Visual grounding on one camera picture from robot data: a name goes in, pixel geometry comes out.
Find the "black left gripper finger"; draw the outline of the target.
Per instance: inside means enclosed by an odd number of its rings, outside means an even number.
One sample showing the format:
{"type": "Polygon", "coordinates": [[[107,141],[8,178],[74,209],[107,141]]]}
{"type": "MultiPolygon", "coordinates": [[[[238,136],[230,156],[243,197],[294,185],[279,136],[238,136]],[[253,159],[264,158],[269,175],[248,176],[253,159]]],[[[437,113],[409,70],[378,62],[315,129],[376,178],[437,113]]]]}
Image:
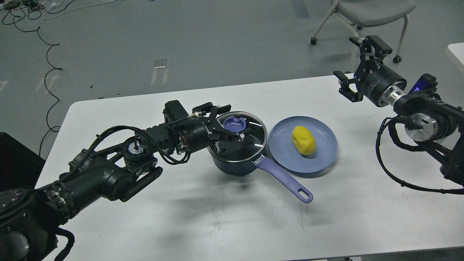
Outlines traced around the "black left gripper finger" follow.
{"type": "Polygon", "coordinates": [[[207,122],[212,122],[216,119],[218,115],[224,114],[231,111],[231,105],[225,105],[225,106],[216,106],[213,105],[212,103],[205,103],[202,105],[199,105],[197,107],[194,107],[192,109],[192,113],[194,115],[199,114],[199,116],[196,116],[197,118],[199,117],[205,117],[206,114],[209,113],[209,116],[207,118],[207,122]]]}
{"type": "Polygon", "coordinates": [[[251,128],[245,128],[240,132],[231,132],[227,129],[221,129],[219,140],[214,144],[214,152],[217,154],[234,153],[243,147],[244,136],[251,132],[251,128]]]}

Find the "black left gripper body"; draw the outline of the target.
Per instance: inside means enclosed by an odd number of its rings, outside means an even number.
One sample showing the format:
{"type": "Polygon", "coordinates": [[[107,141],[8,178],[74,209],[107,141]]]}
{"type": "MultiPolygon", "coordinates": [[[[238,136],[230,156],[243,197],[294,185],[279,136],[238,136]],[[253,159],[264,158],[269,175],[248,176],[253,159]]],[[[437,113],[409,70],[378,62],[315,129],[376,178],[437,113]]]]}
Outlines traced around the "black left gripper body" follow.
{"type": "Polygon", "coordinates": [[[184,152],[197,152],[209,147],[219,138],[218,132],[213,132],[213,128],[219,129],[217,119],[207,122],[208,117],[200,117],[197,120],[184,120],[181,122],[181,134],[184,137],[184,152]]]}

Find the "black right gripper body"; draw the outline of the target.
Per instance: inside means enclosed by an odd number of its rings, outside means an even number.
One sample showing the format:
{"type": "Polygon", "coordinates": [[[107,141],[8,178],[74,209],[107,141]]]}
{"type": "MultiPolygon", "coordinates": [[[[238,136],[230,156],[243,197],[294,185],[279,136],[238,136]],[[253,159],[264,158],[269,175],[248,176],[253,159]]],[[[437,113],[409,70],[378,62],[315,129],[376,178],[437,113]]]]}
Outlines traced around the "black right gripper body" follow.
{"type": "Polygon", "coordinates": [[[389,87],[397,86],[404,91],[407,84],[402,76],[376,59],[361,61],[354,76],[356,89],[377,107],[387,106],[383,96],[389,87]]]}

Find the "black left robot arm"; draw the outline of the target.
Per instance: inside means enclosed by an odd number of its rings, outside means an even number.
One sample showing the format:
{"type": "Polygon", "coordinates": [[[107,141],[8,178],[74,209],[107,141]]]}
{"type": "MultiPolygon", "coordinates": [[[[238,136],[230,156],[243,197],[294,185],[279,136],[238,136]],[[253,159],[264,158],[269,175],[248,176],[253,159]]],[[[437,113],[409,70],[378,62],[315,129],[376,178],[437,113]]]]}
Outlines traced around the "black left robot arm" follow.
{"type": "Polygon", "coordinates": [[[140,129],[117,125],[96,136],[70,163],[68,172],[41,188],[17,186],[1,191],[1,260],[40,261],[58,243],[62,261],[75,237],[61,225],[101,197],[126,202],[163,172],[155,153],[169,165],[182,165],[191,154],[214,144],[236,147],[251,131],[245,120],[219,121],[231,106],[205,103],[187,113],[177,100],[165,104],[162,124],[140,129]]]}

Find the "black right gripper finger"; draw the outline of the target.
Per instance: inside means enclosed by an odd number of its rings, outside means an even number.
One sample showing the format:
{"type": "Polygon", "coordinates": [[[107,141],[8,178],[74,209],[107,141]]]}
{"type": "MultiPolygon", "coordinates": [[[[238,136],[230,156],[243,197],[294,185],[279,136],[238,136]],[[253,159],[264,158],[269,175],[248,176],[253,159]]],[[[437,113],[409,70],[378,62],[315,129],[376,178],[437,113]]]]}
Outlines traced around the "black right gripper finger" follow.
{"type": "Polygon", "coordinates": [[[355,78],[349,79],[345,73],[342,73],[341,71],[333,71],[333,75],[338,78],[339,81],[339,93],[342,94],[346,99],[349,101],[355,103],[355,102],[361,102],[363,101],[363,94],[360,91],[353,91],[350,88],[351,84],[357,83],[357,80],[355,78]]]}
{"type": "Polygon", "coordinates": [[[349,41],[356,47],[353,49],[350,65],[355,69],[355,55],[360,51],[360,63],[366,61],[366,57],[375,59],[378,64],[384,66],[383,59],[393,52],[391,46],[377,35],[368,35],[366,38],[349,37],[349,41]]]}

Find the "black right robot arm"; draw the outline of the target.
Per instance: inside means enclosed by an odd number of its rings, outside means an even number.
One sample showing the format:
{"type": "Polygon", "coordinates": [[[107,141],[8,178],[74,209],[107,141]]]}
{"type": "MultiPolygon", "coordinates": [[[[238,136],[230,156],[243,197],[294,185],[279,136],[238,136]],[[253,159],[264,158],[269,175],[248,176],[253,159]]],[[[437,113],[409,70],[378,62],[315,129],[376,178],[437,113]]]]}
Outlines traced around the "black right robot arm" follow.
{"type": "Polygon", "coordinates": [[[411,91],[405,92],[406,80],[383,63],[392,49],[379,36],[369,35],[360,40],[350,37],[360,51],[360,64],[353,78],[334,71],[339,81],[339,93],[351,102],[367,98],[377,107],[390,105],[395,117],[385,118],[377,132],[376,157],[384,172],[402,187],[417,191],[462,195],[460,189],[433,189],[413,185],[393,175],[381,158],[381,136],[387,129],[391,140],[403,150],[426,152],[440,164],[444,179],[464,184],[463,123],[460,107],[442,101],[436,92],[436,78],[423,74],[411,91]]]}

